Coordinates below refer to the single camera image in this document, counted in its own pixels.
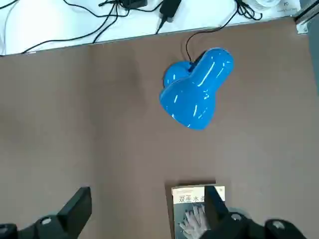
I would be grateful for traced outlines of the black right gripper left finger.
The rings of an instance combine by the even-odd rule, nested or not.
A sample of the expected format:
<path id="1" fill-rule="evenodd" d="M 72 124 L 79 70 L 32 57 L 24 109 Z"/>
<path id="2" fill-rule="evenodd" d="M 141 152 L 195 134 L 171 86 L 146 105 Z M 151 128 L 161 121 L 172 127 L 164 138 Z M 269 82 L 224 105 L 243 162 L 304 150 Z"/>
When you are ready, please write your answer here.
<path id="1" fill-rule="evenodd" d="M 81 187 L 55 215 L 47 215 L 19 230 L 13 223 L 1 224 L 2 239 L 76 239 L 92 214 L 90 187 Z"/>

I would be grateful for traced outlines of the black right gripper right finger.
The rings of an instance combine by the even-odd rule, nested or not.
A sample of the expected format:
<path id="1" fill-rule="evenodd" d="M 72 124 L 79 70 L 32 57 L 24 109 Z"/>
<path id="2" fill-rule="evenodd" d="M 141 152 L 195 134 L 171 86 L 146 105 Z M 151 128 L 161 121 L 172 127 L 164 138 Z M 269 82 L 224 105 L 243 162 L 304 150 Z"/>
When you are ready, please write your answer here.
<path id="1" fill-rule="evenodd" d="M 202 239 L 304 239 L 303 233 L 292 223 L 282 219 L 268 219 L 257 224 L 239 212 L 231 212 L 214 186 L 205 187 L 205 211 L 208 225 Z"/>

